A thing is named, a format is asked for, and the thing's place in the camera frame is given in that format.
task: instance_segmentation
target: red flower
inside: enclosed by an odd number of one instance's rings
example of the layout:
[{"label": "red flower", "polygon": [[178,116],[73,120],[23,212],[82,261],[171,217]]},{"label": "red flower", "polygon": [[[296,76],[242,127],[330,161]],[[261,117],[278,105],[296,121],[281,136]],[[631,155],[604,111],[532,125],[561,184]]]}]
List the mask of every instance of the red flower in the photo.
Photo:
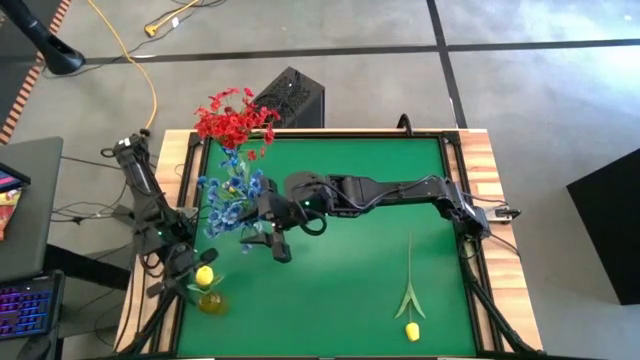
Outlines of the red flower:
[{"label": "red flower", "polygon": [[[223,92],[210,96],[210,109],[200,107],[195,114],[200,118],[194,128],[198,131],[198,135],[202,138],[207,136],[213,137],[220,145],[235,149],[249,140],[252,129],[265,129],[264,141],[266,145],[273,143],[275,133],[272,128],[271,121],[280,119],[278,112],[251,102],[253,93],[251,89],[245,88],[246,96],[242,98],[244,108],[236,110],[232,106],[225,106],[222,113],[218,113],[222,107],[222,99],[233,94],[240,93],[237,88],[229,88]],[[266,148],[260,149],[260,156],[264,156]],[[253,151],[249,157],[257,158],[256,151]]]},{"label": "red flower", "polygon": [[264,133],[264,142],[267,145],[273,144],[273,139],[276,138],[276,134],[273,132],[273,127],[269,124],[267,132]]}]

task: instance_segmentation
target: green table surface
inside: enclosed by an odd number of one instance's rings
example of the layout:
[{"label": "green table surface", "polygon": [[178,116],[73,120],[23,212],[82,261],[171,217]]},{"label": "green table surface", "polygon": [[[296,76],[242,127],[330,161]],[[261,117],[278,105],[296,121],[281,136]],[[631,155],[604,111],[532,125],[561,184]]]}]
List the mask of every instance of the green table surface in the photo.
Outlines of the green table surface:
[{"label": "green table surface", "polygon": [[[226,178],[218,167],[223,156],[217,145],[211,147],[207,176]],[[277,139],[250,165],[281,191],[284,178],[297,171],[377,181],[444,175],[435,139]],[[266,247],[243,255],[239,231],[208,239],[200,227],[195,246],[220,252],[213,267],[226,275],[218,290],[230,311],[207,315],[185,305],[178,355],[475,354],[453,228],[435,207],[380,207],[357,219],[327,220],[319,237],[300,229],[285,233],[293,255],[288,264],[274,261]],[[408,312],[394,319],[407,285],[409,233],[413,286],[426,315],[413,311],[420,326],[415,343],[405,335]]]}]

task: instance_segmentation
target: black box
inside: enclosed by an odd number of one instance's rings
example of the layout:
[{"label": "black box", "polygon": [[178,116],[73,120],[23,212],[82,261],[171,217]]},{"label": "black box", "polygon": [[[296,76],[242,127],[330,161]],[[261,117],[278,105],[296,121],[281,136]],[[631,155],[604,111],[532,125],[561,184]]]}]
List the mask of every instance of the black box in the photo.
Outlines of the black box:
[{"label": "black box", "polygon": [[622,305],[640,304],[640,149],[567,186]]},{"label": "black box", "polygon": [[288,67],[267,86],[254,104],[276,109],[282,118],[275,128],[323,128],[324,86]]}]

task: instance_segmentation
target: laptop screen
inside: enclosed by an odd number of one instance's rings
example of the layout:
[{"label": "laptop screen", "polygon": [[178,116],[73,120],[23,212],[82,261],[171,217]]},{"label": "laptop screen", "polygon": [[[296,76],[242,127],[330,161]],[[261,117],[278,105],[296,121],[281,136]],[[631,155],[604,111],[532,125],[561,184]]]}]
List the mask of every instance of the laptop screen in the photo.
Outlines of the laptop screen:
[{"label": "laptop screen", "polygon": [[0,193],[5,192],[5,189],[15,189],[21,182],[22,181],[20,179],[0,170]]},{"label": "laptop screen", "polygon": [[0,194],[9,190],[28,185],[31,182],[27,176],[0,163]]}]

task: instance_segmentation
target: gray floor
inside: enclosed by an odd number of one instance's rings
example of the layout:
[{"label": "gray floor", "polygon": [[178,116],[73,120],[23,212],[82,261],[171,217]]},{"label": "gray floor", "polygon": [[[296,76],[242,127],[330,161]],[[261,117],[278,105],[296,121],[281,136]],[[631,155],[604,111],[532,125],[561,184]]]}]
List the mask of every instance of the gray floor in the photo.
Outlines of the gray floor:
[{"label": "gray floor", "polygon": [[[129,48],[146,39],[144,23],[174,5],[96,2]],[[449,44],[640,37],[640,4],[634,1],[437,5]],[[119,55],[85,1],[72,2],[60,35],[88,57]],[[229,0],[199,10],[137,54],[434,43],[422,0]],[[514,229],[545,349],[639,358],[640,307],[616,304],[565,186],[640,146],[640,47],[469,52],[451,59],[468,124],[489,129],[507,199],[523,210]],[[154,63],[144,65],[160,102],[152,152],[159,152],[165,129],[193,125],[193,110],[208,95],[228,86],[259,91],[286,66],[326,86],[328,127],[391,127],[403,112],[416,127],[455,124],[436,53]],[[130,65],[41,78],[12,142],[59,135],[65,155],[112,163],[99,149],[143,126],[150,106],[147,85]],[[110,203],[122,184],[116,171],[64,161],[56,204]],[[130,230],[111,220],[53,224],[50,236],[81,253],[130,240]],[[121,301],[122,294],[112,294],[101,309]],[[108,351],[92,334],[71,341],[65,359]]]}]

